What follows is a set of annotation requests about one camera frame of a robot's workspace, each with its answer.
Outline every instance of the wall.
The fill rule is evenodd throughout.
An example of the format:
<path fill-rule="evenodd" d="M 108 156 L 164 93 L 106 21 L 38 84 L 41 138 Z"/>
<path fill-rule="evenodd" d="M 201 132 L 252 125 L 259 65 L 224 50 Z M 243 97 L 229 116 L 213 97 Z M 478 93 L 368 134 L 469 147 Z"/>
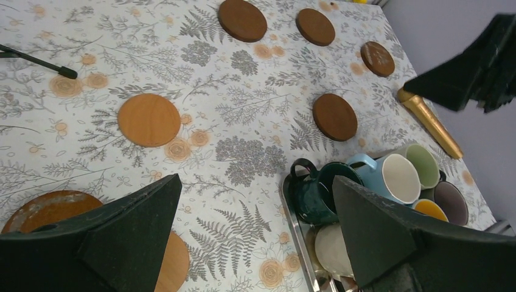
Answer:
<path fill-rule="evenodd" d="M 417 73 L 464 50 L 496 13 L 516 13 L 515 0 L 390 0 L 384 12 Z M 474 102 L 439 117 L 497 219 L 516 226 L 516 101 L 484 115 Z"/>

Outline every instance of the light green mug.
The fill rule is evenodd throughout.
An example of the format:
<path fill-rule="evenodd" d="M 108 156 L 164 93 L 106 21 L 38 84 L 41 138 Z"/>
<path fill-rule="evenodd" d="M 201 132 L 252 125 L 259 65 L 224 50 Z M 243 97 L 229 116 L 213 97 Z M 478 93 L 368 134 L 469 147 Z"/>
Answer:
<path fill-rule="evenodd" d="M 409 144 L 391 153 L 397 153 L 412 163 L 419 176 L 422 190 L 431 189 L 439 183 L 439 164 L 425 147 Z"/>

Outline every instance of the microphone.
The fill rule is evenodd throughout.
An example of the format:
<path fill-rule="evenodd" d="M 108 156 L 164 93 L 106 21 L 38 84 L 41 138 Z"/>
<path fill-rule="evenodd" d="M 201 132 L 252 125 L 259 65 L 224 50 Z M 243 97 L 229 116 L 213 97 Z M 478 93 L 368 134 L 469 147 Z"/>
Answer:
<path fill-rule="evenodd" d="M 455 142 L 450 133 L 444 128 L 432 110 L 429 109 L 421 96 L 407 92 L 401 88 L 398 90 L 398 100 L 414 113 L 448 155 L 455 159 L 461 159 L 464 156 L 457 142 Z"/>

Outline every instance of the round coaster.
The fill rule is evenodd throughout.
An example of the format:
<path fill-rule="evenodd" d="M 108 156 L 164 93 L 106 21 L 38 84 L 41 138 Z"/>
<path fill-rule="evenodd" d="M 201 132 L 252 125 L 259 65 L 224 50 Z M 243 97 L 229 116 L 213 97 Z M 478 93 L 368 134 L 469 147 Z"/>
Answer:
<path fill-rule="evenodd" d="M 159 270 L 155 292 L 176 292 L 181 288 L 188 269 L 190 268 L 190 254 L 183 240 L 174 232 L 170 233 L 169 242 Z"/>
<path fill-rule="evenodd" d="M 340 96 L 321 95 L 313 104 L 312 113 L 319 130 L 331 140 L 346 141 L 357 133 L 355 111 Z"/>
<path fill-rule="evenodd" d="M 226 0 L 220 4 L 218 21 L 230 36 L 246 43 L 261 40 L 267 31 L 265 16 L 244 0 Z"/>
<path fill-rule="evenodd" d="M 128 99 L 118 112 L 118 127 L 132 143 L 159 147 L 179 132 L 181 118 L 176 107 L 156 94 L 139 94 Z"/>
<path fill-rule="evenodd" d="M 360 49 L 360 55 L 366 66 L 374 74 L 387 77 L 394 72 L 394 60 L 381 44 L 368 41 Z"/>
<path fill-rule="evenodd" d="M 335 39 L 332 23 L 321 12 L 310 8 L 303 9 L 296 18 L 301 35 L 318 46 L 328 46 Z"/>
<path fill-rule="evenodd" d="M 5 224 L 2 234 L 13 231 L 29 233 L 100 206 L 102 202 L 94 196 L 75 190 L 46 193 L 19 208 Z"/>

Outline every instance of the light blue mug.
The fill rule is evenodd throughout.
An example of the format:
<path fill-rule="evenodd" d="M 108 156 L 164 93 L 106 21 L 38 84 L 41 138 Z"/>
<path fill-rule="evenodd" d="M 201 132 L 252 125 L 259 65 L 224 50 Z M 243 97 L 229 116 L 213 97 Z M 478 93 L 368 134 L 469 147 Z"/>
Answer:
<path fill-rule="evenodd" d="M 378 195 L 400 204 L 412 204 L 421 191 L 421 183 L 412 163 L 397 153 L 377 160 L 366 154 L 357 154 L 346 161 L 347 165 L 363 162 L 356 169 L 364 186 Z"/>

